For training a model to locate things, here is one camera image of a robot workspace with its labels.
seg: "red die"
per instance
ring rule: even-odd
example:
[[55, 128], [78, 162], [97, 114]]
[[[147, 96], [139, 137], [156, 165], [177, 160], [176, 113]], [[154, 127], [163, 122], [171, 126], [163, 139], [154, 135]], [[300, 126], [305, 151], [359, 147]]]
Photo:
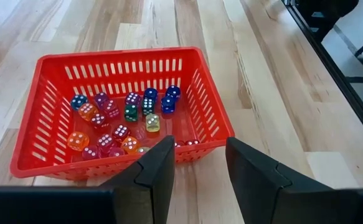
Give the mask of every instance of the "red die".
[[177, 141], [174, 143], [174, 147], [181, 147], [181, 146], [185, 146], [186, 144], [183, 141]]
[[101, 129], [109, 126], [108, 121], [104, 114], [96, 113], [92, 116], [90, 120], [95, 129]]
[[105, 101], [102, 108], [109, 118], [114, 118], [120, 114], [119, 107], [114, 100]]
[[109, 134], [104, 134], [97, 141], [97, 146], [103, 154], [108, 154], [109, 149], [114, 145], [115, 141]]
[[118, 157], [125, 154], [125, 151], [119, 147], [111, 147], [109, 157]]
[[118, 141], [123, 142], [130, 135], [130, 129], [126, 126], [119, 125], [113, 130], [112, 136]]
[[187, 146], [190, 146], [190, 145], [193, 145], [193, 144], [199, 144], [199, 143], [200, 142], [198, 140], [196, 140], [196, 139], [186, 141]]
[[83, 160], [98, 159], [98, 148], [96, 146], [87, 146], [82, 152]]

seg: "orange die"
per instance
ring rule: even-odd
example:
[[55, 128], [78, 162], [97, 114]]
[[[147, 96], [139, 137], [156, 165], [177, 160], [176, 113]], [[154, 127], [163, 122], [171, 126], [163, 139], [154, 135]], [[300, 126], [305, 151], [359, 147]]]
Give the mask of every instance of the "orange die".
[[85, 103], [79, 108], [78, 112], [84, 120], [90, 121], [94, 114], [98, 113], [98, 109], [91, 103]]
[[123, 140], [123, 142], [121, 143], [121, 148], [125, 150], [127, 154], [137, 154], [139, 142], [137, 139], [129, 136], [125, 140]]
[[68, 146], [76, 151], [82, 151], [86, 146], [88, 146], [88, 143], [90, 142], [90, 139], [85, 133], [81, 133], [78, 131], [74, 131], [70, 134], [68, 138]]

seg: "purple die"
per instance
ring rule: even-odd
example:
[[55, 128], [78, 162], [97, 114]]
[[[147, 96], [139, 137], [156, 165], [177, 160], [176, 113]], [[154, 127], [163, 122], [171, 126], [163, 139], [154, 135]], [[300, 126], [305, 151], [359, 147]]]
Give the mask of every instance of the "purple die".
[[94, 102], [100, 110], [102, 109], [102, 105], [106, 100], [109, 100], [109, 97], [106, 93], [99, 93], [94, 96]]
[[134, 92], [131, 92], [129, 94], [127, 94], [126, 98], [125, 98], [125, 104], [126, 105], [138, 105], [141, 103], [141, 97]]
[[166, 96], [173, 97], [176, 102], [179, 100], [180, 95], [181, 95], [181, 90], [175, 85], [169, 86], [169, 88], [167, 88], [166, 90]]
[[162, 113], [173, 113], [176, 109], [176, 101], [171, 96], [165, 96], [162, 98]]

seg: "blue die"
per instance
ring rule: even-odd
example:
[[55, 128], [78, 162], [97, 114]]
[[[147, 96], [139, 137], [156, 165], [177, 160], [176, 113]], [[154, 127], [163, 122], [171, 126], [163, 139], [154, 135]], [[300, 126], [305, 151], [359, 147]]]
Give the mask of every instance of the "blue die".
[[79, 110], [79, 108], [87, 103], [87, 96], [85, 95], [75, 95], [71, 100], [70, 100], [70, 106], [75, 110]]
[[158, 91], [154, 88], [147, 88], [144, 91], [144, 99], [151, 99], [156, 102], [158, 100]]
[[176, 102], [179, 100], [180, 95], [181, 95], [180, 88], [178, 88], [175, 85], [169, 86], [169, 88], [167, 88], [166, 90], [166, 96], [173, 97]]
[[162, 112], [163, 113], [173, 113], [176, 109], [176, 101], [171, 96], [165, 96], [162, 98]]

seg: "yellow die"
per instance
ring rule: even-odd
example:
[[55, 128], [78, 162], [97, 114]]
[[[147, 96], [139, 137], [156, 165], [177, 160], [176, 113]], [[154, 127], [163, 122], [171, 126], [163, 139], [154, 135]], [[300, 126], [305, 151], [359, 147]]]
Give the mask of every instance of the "yellow die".
[[161, 129], [159, 124], [159, 116], [156, 114], [149, 114], [145, 117], [147, 132], [157, 132]]

